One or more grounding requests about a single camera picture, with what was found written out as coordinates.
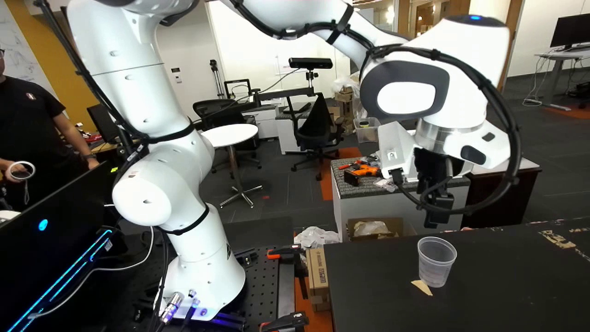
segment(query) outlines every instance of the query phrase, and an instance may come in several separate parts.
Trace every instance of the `plastic cup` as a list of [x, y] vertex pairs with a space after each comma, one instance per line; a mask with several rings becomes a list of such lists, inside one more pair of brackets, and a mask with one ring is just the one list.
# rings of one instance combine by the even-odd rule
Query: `plastic cup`
[[448, 273], [457, 261], [457, 249], [439, 237], [424, 237], [418, 240], [418, 277], [429, 288], [442, 288]]

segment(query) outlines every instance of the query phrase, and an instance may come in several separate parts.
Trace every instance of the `chair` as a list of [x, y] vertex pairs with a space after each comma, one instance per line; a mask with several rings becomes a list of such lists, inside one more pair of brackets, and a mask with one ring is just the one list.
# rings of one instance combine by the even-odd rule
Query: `chair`
[[297, 172], [300, 165], [313, 163], [317, 161], [317, 176], [315, 179], [321, 181], [321, 166], [326, 159], [337, 159], [337, 144], [343, 141], [343, 133], [332, 131], [332, 117], [328, 111], [328, 104], [322, 95], [317, 95], [313, 106], [310, 107], [310, 115], [306, 122], [299, 128], [297, 126], [297, 117], [293, 113], [291, 100], [287, 98], [289, 104], [289, 117], [293, 122], [293, 133], [297, 146], [302, 150], [304, 159], [297, 161], [291, 166], [291, 172]]
[[[201, 119], [201, 124], [197, 124], [197, 130], [212, 130], [219, 126], [228, 126], [228, 124], [251, 124], [249, 119], [245, 119], [241, 113], [251, 109], [249, 104], [238, 104], [234, 100], [203, 100], [195, 102], [192, 109], [197, 113]], [[241, 144], [236, 144], [236, 152], [247, 152], [249, 161], [256, 166], [262, 168], [262, 165], [256, 161], [256, 150], [258, 150], [258, 139], [245, 141]]]

